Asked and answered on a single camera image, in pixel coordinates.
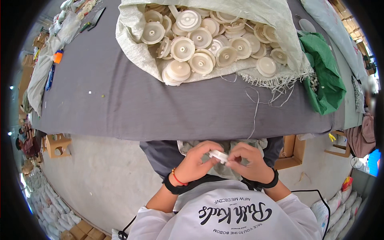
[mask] white sack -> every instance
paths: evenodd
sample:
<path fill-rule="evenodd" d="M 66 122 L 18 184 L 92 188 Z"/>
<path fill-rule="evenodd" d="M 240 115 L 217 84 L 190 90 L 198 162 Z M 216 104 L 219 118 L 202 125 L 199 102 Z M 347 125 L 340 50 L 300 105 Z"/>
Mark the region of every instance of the white sack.
<path fill-rule="evenodd" d="M 361 52 L 351 39 L 339 16 L 328 1 L 301 0 L 305 10 L 327 32 L 345 57 L 357 79 L 364 80 L 367 72 L 364 68 Z"/>

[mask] concrete floor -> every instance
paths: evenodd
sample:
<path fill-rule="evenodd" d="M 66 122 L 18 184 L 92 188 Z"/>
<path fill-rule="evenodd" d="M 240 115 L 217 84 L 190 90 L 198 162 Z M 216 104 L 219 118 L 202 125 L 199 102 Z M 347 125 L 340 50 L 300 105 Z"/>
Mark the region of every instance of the concrete floor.
<path fill-rule="evenodd" d="M 57 193 L 84 218 L 111 233 L 122 230 L 161 186 L 139 142 L 108 137 L 71 136 L 71 157 L 43 155 L 42 170 Z M 279 171 L 290 190 L 318 189 L 330 199 L 351 171 L 350 158 L 324 153 L 328 135 L 307 140 L 303 164 Z M 302 172 L 307 176 L 299 182 Z M 297 193 L 310 206 L 317 193 Z"/>

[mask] cardboard box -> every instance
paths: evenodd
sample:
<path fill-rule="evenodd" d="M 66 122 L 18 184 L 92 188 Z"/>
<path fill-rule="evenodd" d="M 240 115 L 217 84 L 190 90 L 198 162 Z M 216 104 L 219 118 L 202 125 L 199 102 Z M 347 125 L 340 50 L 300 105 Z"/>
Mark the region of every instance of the cardboard box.
<path fill-rule="evenodd" d="M 92 227 L 89 223 L 87 223 L 86 221 L 84 221 L 84 220 L 81 220 L 81 222 L 79 222 L 79 223 L 77 224 L 77 227 L 78 227 L 81 231 L 83 231 L 84 233 L 86 233 L 86 234 L 88 234 L 88 233 L 93 229 L 93 227 Z"/>
<path fill-rule="evenodd" d="M 284 147 L 279 159 L 275 162 L 275 169 L 280 170 L 303 164 L 305 143 L 305 140 L 300 141 L 295 135 L 285 136 Z"/>
<path fill-rule="evenodd" d="M 93 240 L 104 240 L 105 238 L 105 234 L 97 230 L 96 228 L 91 229 L 88 233 L 88 236 L 91 237 Z"/>
<path fill-rule="evenodd" d="M 77 226 L 73 226 L 70 230 L 70 233 L 76 240 L 84 240 L 87 237 L 87 234 L 81 231 Z"/>

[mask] white fabric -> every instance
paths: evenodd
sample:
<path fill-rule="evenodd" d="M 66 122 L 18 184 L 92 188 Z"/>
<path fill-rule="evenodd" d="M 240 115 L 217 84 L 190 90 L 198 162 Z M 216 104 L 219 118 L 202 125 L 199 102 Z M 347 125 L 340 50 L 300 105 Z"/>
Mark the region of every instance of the white fabric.
<path fill-rule="evenodd" d="M 265 193 L 234 188 L 199 189 L 202 194 L 176 215 L 142 207 L 128 239 L 321 239 L 315 216 L 297 196 L 274 202 Z"/>
<path fill-rule="evenodd" d="M 361 52 L 331 4 L 323 0 L 301 0 L 301 3 L 304 9 L 336 43 L 355 77 L 365 80 L 367 72 L 364 68 Z"/>
<path fill-rule="evenodd" d="M 280 73 L 271 78 L 263 77 L 258 73 L 255 68 L 256 59 L 247 58 L 245 60 L 238 60 L 226 68 L 215 67 L 206 76 L 191 73 L 189 79 L 185 81 L 187 83 L 236 72 L 253 85 L 280 88 L 289 83 L 294 83 L 298 78 L 303 79 L 313 72 L 305 54 L 301 50 L 296 29 L 293 25 L 291 11 L 286 0 L 256 0 L 251 2 L 246 0 L 122 0 L 119 6 L 120 15 L 116 24 L 117 42 L 131 62 L 159 81 L 163 81 L 161 78 L 162 70 L 171 60 L 154 58 L 157 47 L 148 48 L 146 44 L 140 41 L 145 26 L 143 15 L 144 3 L 150 2 L 163 5 L 205 8 L 269 24 L 276 29 L 278 43 L 288 55 L 288 65 L 281 67 Z"/>
<path fill-rule="evenodd" d="M 44 86 L 53 64 L 52 57 L 55 52 L 62 47 L 60 40 L 53 35 L 49 36 L 45 45 L 46 46 L 40 50 L 38 61 L 27 88 L 29 104 L 39 116 L 41 116 L 41 98 L 43 97 Z"/>

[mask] person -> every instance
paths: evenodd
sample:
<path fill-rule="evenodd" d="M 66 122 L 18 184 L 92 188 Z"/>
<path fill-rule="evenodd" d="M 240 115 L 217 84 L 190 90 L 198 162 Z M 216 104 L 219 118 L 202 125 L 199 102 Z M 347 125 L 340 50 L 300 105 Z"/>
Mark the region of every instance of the person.
<path fill-rule="evenodd" d="M 140 146 L 150 159 L 148 143 Z M 219 162 L 214 157 L 202 162 L 210 150 L 223 148 L 204 141 L 187 152 L 139 209 L 128 239 L 321 239 L 311 209 L 278 179 L 257 148 L 240 142 L 229 153 L 226 166 L 243 181 L 207 175 Z M 241 158 L 248 165 L 241 165 Z M 256 185 L 264 192 L 254 191 Z"/>

